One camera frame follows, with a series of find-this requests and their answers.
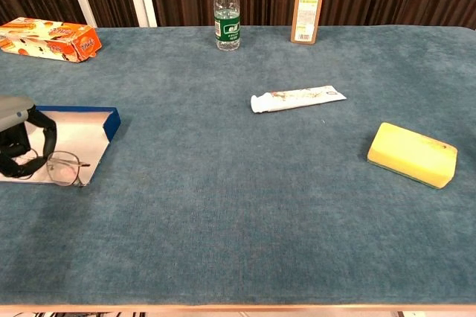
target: cardboard box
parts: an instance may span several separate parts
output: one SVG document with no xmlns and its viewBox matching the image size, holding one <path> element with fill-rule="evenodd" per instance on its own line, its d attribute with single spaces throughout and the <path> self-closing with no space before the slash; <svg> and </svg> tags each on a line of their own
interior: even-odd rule
<svg viewBox="0 0 476 317">
<path fill-rule="evenodd" d="M 0 26 L 6 53 L 82 62 L 95 57 L 101 43 L 93 27 L 19 17 Z"/>
<path fill-rule="evenodd" d="M 81 162 L 89 164 L 88 167 L 81 167 L 79 172 L 80 181 L 83 185 L 88 185 L 120 126 L 120 116 L 117 108 L 37 106 L 36 109 L 54 120 L 57 125 L 55 151 L 71 152 Z M 18 157 L 17 162 L 19 164 L 34 159 L 36 155 L 33 154 L 33 151 L 41 155 L 45 143 L 45 136 L 41 127 L 36 127 L 27 121 L 25 127 L 33 150 Z M 0 182 L 53 184 L 46 170 L 46 165 L 28 179 L 9 178 L 0 173 Z"/>
</svg>

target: eyeglasses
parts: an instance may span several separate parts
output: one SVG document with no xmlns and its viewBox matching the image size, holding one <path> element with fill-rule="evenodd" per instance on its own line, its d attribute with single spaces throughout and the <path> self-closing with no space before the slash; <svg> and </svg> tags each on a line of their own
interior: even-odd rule
<svg viewBox="0 0 476 317">
<path fill-rule="evenodd" d="M 81 162 L 75 154 L 67 151 L 54 151 L 46 161 L 46 170 L 51 181 L 63 187 L 69 185 L 83 187 L 84 184 L 80 179 L 80 168 L 90 166 L 88 163 Z"/>
</svg>

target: glasses lens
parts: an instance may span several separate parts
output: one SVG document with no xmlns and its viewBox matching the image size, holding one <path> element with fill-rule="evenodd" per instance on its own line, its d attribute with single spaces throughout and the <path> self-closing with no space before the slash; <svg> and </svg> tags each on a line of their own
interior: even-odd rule
<svg viewBox="0 0 476 317">
<path fill-rule="evenodd" d="M 72 153 L 53 152 L 48 157 L 46 168 L 57 185 L 72 185 L 80 171 L 80 161 Z"/>
</svg>

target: bottle label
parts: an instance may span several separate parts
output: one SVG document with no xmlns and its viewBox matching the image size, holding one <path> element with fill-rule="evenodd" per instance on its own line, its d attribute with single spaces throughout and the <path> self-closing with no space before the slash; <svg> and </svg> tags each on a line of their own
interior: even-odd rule
<svg viewBox="0 0 476 317">
<path fill-rule="evenodd" d="M 215 35 L 222 42 L 233 42 L 239 39 L 239 16 L 229 19 L 215 17 Z"/>
<path fill-rule="evenodd" d="M 311 42 L 319 0 L 299 0 L 296 17 L 296 42 Z"/>
</svg>

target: yellow sponge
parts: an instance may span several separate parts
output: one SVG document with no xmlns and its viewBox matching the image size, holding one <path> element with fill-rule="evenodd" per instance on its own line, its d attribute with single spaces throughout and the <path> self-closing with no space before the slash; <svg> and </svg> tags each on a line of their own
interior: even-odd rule
<svg viewBox="0 0 476 317">
<path fill-rule="evenodd" d="M 373 139 L 367 159 L 435 188 L 454 176 L 457 149 L 449 144 L 384 122 Z"/>
</svg>

